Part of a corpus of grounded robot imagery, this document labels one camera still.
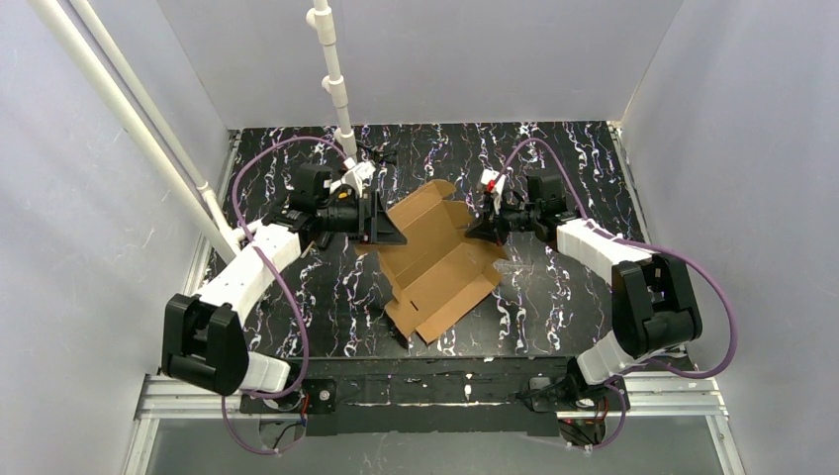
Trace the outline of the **brown cardboard box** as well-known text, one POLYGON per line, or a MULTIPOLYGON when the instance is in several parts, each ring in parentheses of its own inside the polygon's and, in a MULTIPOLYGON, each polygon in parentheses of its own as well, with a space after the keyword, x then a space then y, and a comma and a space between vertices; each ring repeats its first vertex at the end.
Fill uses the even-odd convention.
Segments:
POLYGON ((392 288, 385 312, 402 336, 432 343, 472 311, 502 280, 496 269, 506 250, 465 237, 473 216, 451 198, 455 186, 435 179, 390 208, 388 217, 407 238, 404 245, 360 245, 375 252, 392 288))

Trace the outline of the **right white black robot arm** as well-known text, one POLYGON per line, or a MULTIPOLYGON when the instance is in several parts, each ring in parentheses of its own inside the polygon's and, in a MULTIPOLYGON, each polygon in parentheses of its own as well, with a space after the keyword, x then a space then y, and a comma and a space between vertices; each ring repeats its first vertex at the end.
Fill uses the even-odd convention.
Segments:
POLYGON ((482 205, 466 237, 504 244, 512 233, 532 233, 593 271, 611 291, 610 331, 572 358, 561 380, 531 395, 555 390, 566 398, 585 398, 622 371, 701 335, 699 306, 682 259, 608 237, 570 207, 558 174, 527 176, 525 195, 505 185, 500 172, 483 171, 482 205))

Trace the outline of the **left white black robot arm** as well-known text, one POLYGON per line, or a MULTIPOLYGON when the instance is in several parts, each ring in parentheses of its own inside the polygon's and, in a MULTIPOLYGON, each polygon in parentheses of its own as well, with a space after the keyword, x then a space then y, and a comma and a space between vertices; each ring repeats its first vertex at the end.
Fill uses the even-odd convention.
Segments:
POLYGON ((248 245, 196 294, 174 295, 164 311, 163 374, 221 396, 237 391, 285 396, 300 386, 291 365, 249 350, 243 326, 281 270, 337 234, 360 244, 403 245, 364 161, 336 177, 304 164, 292 175, 248 245))

